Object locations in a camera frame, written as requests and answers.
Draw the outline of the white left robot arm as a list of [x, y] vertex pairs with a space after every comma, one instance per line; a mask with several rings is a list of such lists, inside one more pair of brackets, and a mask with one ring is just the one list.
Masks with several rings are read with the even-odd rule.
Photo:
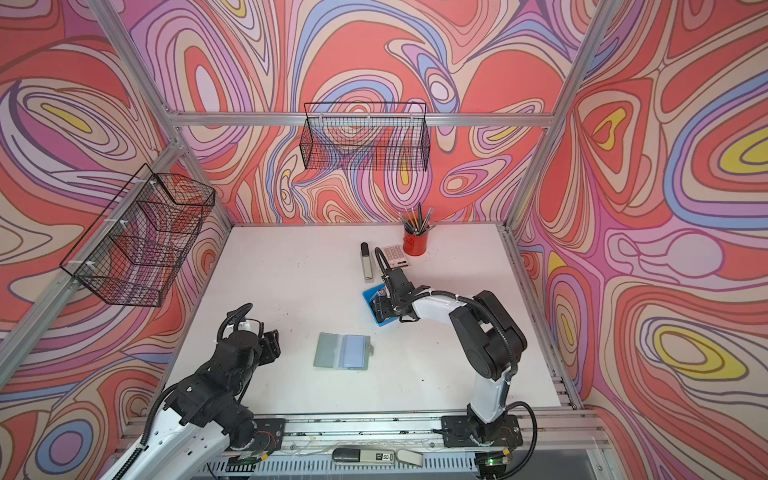
[[210, 359], [163, 390], [105, 479], [190, 479], [226, 450], [251, 447], [260, 432], [242, 400], [256, 369], [281, 353], [279, 332], [250, 319], [252, 308], [245, 303], [226, 314]]

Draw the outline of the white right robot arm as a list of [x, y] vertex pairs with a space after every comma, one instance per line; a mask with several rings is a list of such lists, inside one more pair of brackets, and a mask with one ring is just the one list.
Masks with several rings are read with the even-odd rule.
[[528, 342], [496, 295], [483, 290], [466, 297], [428, 286], [417, 287], [400, 268], [386, 267], [382, 280], [383, 288], [368, 300], [377, 323], [447, 322], [476, 373], [466, 413], [441, 418], [438, 433], [444, 445], [520, 446], [522, 437], [514, 431], [516, 421], [507, 417], [507, 397]]

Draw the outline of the mint green card holder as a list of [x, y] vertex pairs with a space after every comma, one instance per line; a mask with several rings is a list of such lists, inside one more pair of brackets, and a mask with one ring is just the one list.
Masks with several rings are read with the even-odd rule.
[[373, 355], [370, 337], [321, 332], [313, 366], [335, 370], [366, 370]]

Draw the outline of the blue plastic card tray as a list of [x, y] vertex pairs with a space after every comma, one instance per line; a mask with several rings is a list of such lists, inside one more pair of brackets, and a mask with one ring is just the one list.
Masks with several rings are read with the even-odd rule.
[[362, 297], [377, 326], [382, 327], [399, 319], [399, 316], [394, 312], [388, 290], [384, 284], [365, 290]]

